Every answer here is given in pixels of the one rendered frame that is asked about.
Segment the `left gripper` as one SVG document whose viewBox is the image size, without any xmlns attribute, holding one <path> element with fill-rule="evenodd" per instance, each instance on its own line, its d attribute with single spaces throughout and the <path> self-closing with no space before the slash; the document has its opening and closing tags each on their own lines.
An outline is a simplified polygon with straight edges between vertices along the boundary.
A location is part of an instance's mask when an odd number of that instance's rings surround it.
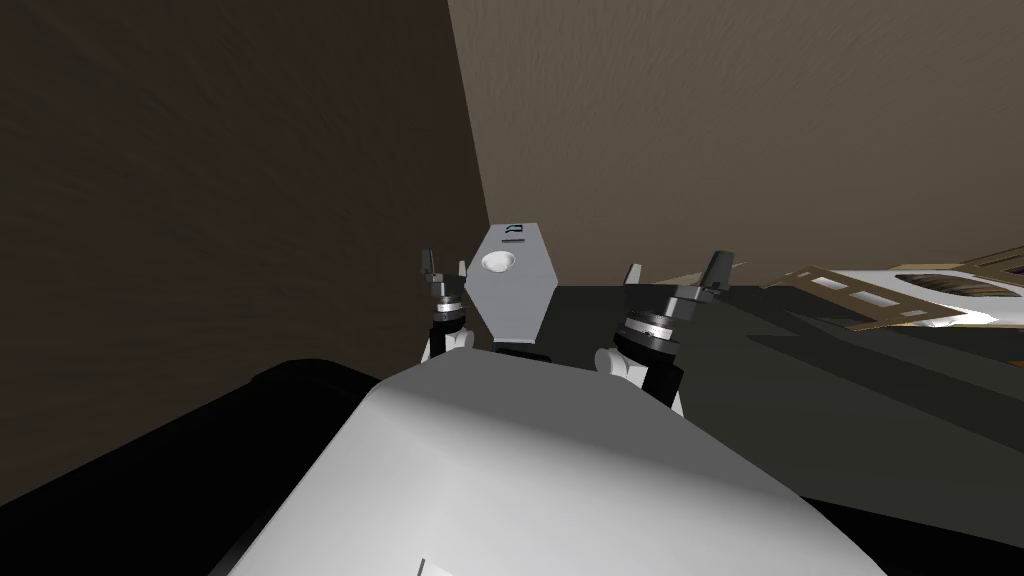
<svg viewBox="0 0 1024 576">
<path fill-rule="evenodd" d="M 424 249 L 421 258 L 422 274 L 430 286 L 431 296 L 437 305 L 461 304 L 467 277 L 467 263 L 458 262 L 458 274 L 435 273 L 433 251 Z"/>
</svg>

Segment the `grey hexagonal box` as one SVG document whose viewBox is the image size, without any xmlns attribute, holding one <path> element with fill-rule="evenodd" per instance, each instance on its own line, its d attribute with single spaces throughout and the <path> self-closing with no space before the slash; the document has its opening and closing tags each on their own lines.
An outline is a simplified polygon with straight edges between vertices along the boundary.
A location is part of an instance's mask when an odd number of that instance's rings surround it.
<svg viewBox="0 0 1024 576">
<path fill-rule="evenodd" d="M 534 344 L 558 278 L 539 224 L 493 225 L 465 289 L 497 343 Z"/>
</svg>

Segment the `white basin with brown frame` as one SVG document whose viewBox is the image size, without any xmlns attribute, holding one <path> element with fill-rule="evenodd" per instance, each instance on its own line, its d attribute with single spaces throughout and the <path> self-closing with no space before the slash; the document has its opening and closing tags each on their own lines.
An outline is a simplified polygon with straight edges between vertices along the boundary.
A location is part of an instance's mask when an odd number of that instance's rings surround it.
<svg viewBox="0 0 1024 576">
<path fill-rule="evenodd" d="M 878 270 L 806 266 L 762 287 L 784 285 L 867 319 L 851 331 L 887 327 L 1024 329 L 1024 246 L 940 265 Z"/>
</svg>

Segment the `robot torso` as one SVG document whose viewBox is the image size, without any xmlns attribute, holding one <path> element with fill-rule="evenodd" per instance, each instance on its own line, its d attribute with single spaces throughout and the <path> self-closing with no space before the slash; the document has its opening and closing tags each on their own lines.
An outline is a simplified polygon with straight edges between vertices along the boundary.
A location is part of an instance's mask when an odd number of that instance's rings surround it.
<svg viewBox="0 0 1024 576">
<path fill-rule="evenodd" d="M 886 576 L 626 379 L 481 349 L 377 384 L 226 576 Z"/>
</svg>

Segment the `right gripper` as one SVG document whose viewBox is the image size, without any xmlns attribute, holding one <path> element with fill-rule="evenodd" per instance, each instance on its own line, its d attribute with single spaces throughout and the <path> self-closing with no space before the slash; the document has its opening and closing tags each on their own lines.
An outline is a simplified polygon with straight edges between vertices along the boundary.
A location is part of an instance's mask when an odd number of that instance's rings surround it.
<svg viewBox="0 0 1024 576">
<path fill-rule="evenodd" d="M 697 285 L 639 284 L 642 265 L 631 264 L 623 281 L 628 316 L 641 321 L 662 321 L 664 318 L 689 320 L 698 304 L 711 303 L 717 293 L 730 289 L 734 257 L 731 251 L 715 251 Z"/>
</svg>

